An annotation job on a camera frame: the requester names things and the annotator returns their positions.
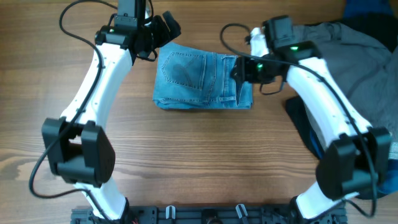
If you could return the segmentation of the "light blue denim jeans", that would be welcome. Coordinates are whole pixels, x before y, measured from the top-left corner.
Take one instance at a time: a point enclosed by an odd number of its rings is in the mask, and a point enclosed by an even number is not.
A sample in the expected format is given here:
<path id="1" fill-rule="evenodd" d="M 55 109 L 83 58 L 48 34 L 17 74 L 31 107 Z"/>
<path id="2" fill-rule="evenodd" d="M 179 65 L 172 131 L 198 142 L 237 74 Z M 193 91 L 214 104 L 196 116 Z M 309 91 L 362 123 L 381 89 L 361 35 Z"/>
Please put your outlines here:
<path id="1" fill-rule="evenodd" d="M 165 110 L 248 110 L 252 85 L 237 91 L 230 77 L 236 59 L 170 42 L 159 51 L 152 101 Z"/>

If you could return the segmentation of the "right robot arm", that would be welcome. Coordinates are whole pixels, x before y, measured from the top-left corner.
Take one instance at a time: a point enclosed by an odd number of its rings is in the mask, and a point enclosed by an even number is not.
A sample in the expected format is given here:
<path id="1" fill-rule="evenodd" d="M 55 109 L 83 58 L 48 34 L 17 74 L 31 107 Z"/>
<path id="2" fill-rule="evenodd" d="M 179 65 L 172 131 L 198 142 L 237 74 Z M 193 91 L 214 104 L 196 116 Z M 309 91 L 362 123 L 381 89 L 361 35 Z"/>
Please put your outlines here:
<path id="1" fill-rule="evenodd" d="M 372 127 L 354 109 L 313 42 L 272 48 L 261 56 L 237 55 L 231 76 L 238 85 L 264 85 L 281 76 L 309 108 L 326 143 L 315 183 L 292 198 L 284 211 L 272 214 L 287 223 L 312 223 L 333 217 L 335 210 L 350 204 L 363 216 L 374 217 L 377 188 L 387 174 L 389 131 Z"/>

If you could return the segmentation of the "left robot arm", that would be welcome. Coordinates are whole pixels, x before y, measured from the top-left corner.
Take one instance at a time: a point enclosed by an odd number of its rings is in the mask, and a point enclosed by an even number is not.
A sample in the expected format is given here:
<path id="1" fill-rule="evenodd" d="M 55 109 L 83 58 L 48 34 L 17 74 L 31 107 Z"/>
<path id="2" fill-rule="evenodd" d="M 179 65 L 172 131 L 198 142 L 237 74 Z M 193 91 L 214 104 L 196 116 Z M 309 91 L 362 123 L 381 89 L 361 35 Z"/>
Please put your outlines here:
<path id="1" fill-rule="evenodd" d="M 47 118 L 42 125 L 52 174 L 83 193 L 93 208 L 91 222 L 137 223 L 112 178 L 116 154 L 105 126 L 137 53 L 153 53 L 181 34 L 169 11 L 154 16 L 147 26 L 126 18 L 116 16 L 115 26 L 103 26 L 96 33 L 94 56 L 78 93 L 59 119 Z"/>

